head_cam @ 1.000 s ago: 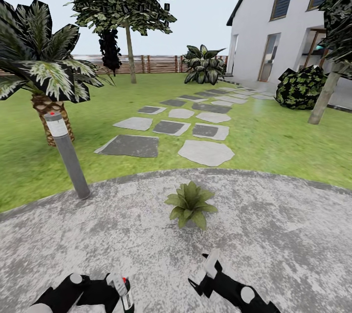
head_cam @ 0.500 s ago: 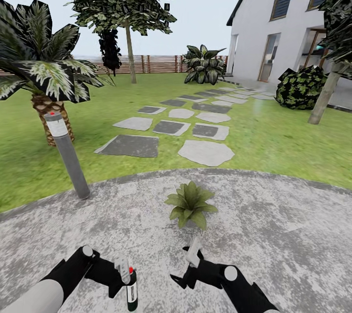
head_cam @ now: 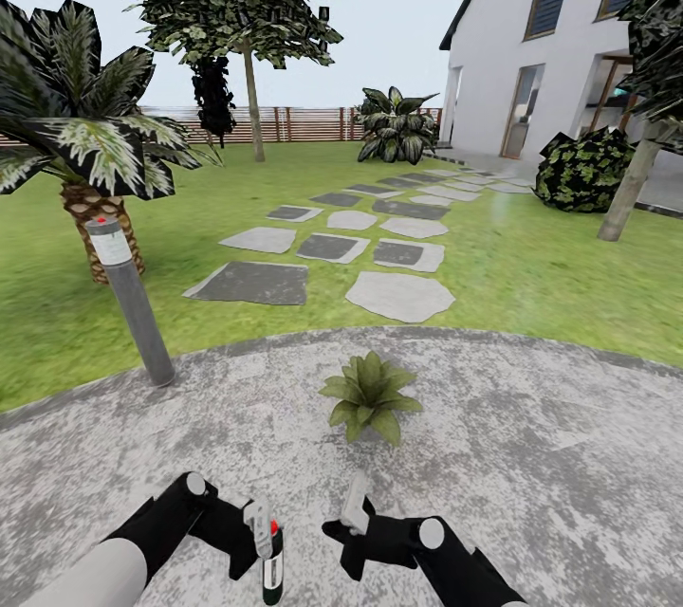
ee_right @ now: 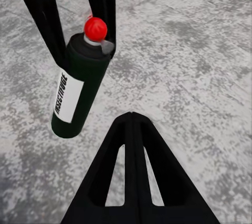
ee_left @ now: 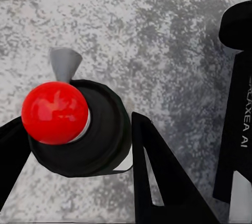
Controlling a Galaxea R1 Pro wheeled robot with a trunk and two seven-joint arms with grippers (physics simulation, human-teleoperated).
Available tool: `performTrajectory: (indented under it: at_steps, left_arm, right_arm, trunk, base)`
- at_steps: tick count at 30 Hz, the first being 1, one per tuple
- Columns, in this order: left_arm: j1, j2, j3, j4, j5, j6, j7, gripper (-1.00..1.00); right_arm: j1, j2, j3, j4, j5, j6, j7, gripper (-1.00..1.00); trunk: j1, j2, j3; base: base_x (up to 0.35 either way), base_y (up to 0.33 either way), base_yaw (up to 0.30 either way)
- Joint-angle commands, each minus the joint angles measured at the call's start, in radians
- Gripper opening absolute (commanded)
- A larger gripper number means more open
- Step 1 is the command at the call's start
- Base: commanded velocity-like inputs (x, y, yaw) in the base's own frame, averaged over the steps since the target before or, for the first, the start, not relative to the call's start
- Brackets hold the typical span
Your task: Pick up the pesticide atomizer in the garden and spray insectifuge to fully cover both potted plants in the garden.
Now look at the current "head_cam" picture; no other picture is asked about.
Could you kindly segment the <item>insectifuge atomizer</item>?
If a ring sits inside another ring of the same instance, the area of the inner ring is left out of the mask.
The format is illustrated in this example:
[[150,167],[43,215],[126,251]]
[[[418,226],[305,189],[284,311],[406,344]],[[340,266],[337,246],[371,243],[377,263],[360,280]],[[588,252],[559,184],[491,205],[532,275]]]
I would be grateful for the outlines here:
[[263,560],[263,599],[268,606],[275,606],[283,594],[284,534],[282,527],[275,527],[272,534],[272,558]]

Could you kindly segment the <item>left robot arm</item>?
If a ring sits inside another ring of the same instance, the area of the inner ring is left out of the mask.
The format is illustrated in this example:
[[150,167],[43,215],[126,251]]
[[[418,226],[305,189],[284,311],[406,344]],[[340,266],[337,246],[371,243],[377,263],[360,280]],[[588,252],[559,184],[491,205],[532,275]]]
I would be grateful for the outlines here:
[[146,582],[193,536],[229,553],[237,580],[270,559],[272,521],[266,498],[242,507],[223,502],[200,473],[180,475],[132,511],[117,529],[66,572],[18,607],[134,607]]

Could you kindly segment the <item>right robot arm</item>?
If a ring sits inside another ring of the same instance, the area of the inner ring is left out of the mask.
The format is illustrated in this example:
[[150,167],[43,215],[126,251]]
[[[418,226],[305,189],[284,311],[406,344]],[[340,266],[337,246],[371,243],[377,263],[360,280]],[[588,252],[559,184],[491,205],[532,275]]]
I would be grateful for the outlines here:
[[487,554],[478,547],[471,554],[446,522],[378,516],[367,487],[365,473],[356,471],[341,519],[322,525],[327,536],[344,543],[341,567],[350,578],[360,581],[365,561],[420,567],[444,607],[531,607]]

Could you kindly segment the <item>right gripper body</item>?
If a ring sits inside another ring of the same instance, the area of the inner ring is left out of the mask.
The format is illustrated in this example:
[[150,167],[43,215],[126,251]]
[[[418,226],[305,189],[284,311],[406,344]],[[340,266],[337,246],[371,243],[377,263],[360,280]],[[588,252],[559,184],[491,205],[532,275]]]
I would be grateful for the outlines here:
[[365,561],[390,563],[386,555],[384,532],[391,517],[378,516],[377,509],[368,496],[365,496],[363,509],[370,517],[367,532],[365,535],[349,533],[346,536],[341,556],[342,570],[348,572],[348,576],[355,578],[356,581],[361,579]]

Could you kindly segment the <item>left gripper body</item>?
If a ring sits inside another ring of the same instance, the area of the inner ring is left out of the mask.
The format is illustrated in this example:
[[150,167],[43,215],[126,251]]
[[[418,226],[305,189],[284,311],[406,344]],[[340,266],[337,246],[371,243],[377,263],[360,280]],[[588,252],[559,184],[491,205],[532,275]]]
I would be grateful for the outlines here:
[[209,545],[223,553],[229,553],[229,578],[234,580],[246,574],[249,567],[260,558],[255,547],[254,534],[249,524],[244,523],[243,517],[244,508],[230,504],[221,530],[209,542]]

